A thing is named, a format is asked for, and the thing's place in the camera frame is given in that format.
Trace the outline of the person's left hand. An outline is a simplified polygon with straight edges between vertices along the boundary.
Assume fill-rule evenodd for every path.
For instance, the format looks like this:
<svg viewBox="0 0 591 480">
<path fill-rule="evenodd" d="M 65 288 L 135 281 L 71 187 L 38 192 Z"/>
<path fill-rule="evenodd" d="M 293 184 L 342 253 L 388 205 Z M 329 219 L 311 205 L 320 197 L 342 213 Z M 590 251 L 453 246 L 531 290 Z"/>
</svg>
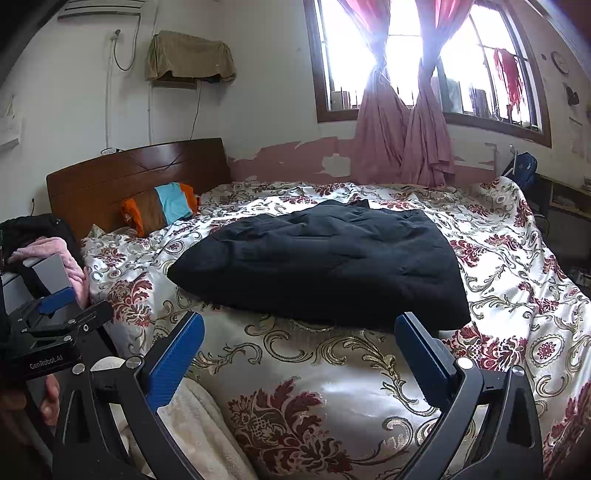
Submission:
<svg viewBox="0 0 591 480">
<path fill-rule="evenodd" d="M 54 374 L 44 379 L 44 396 L 40 404 L 40 412 L 44 423 L 49 427 L 57 424 L 59 417 L 60 384 Z M 11 387 L 1 391 L 1 423 L 8 426 L 16 412 L 26 407 L 26 396 L 22 388 Z"/>
</svg>

